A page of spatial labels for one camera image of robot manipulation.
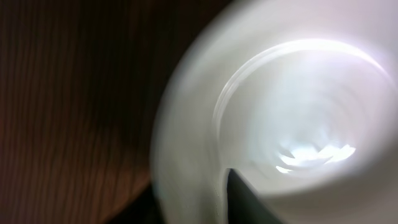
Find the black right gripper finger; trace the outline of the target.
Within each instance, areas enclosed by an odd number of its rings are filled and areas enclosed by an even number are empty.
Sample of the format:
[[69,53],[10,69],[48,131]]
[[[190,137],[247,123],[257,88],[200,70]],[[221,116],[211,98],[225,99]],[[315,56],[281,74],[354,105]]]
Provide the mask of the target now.
[[234,169],[229,170],[226,191],[229,224],[283,224]]

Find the small white bowl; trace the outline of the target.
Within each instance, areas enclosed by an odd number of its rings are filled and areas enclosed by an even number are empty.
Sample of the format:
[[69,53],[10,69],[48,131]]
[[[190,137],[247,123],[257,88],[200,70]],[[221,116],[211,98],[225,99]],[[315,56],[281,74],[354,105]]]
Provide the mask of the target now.
[[184,55],[152,137],[166,223],[227,223],[234,170],[282,223],[397,222],[397,1],[241,1]]

